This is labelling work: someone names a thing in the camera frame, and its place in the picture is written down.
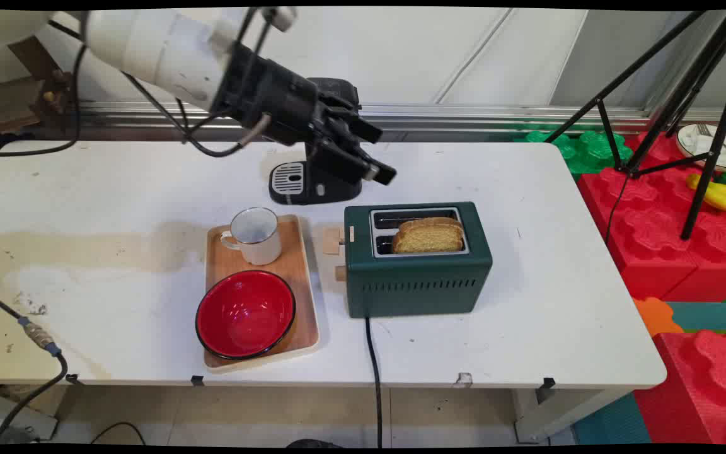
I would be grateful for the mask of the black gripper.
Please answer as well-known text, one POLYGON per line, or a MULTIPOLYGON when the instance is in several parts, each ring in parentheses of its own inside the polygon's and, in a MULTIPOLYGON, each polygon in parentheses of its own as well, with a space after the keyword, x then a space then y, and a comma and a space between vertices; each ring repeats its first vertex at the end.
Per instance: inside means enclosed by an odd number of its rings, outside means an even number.
POLYGON ((253 49, 235 42, 211 112, 236 120, 247 132, 233 146, 256 137, 286 146, 310 144, 310 163, 345 183, 364 179, 389 185, 395 168, 368 155, 353 137, 337 137, 328 120, 365 142, 377 144, 383 130, 359 115, 357 92, 339 92, 337 78, 304 78, 253 49))

